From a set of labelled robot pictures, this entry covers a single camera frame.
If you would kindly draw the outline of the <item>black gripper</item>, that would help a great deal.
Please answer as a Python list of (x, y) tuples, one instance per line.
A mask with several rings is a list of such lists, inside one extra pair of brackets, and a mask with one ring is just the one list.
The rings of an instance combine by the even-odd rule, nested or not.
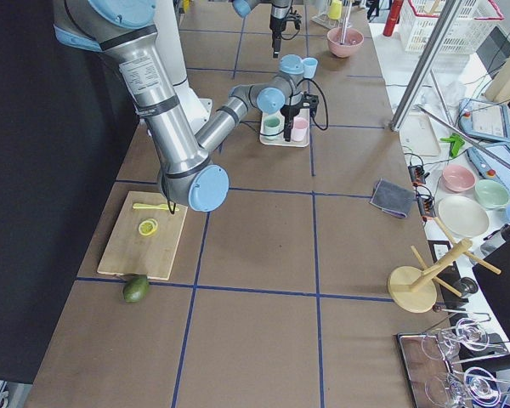
[[(292, 22), (297, 31), (292, 36), (283, 37), (283, 32), (288, 22)], [(277, 18), (273, 15), (270, 16), (269, 28), (272, 31), (273, 58), (279, 57), (282, 40), (290, 41), (297, 36), (301, 29), (301, 22), (302, 16), (300, 14), (288, 14), (285, 18)]]
[(286, 99), (286, 103), (280, 108), (280, 113), (285, 119), (283, 138), (286, 142), (292, 140), (293, 118), (298, 116), (302, 109), (308, 109), (309, 116), (315, 117), (318, 105), (319, 96), (307, 92), (299, 93), (294, 98)]

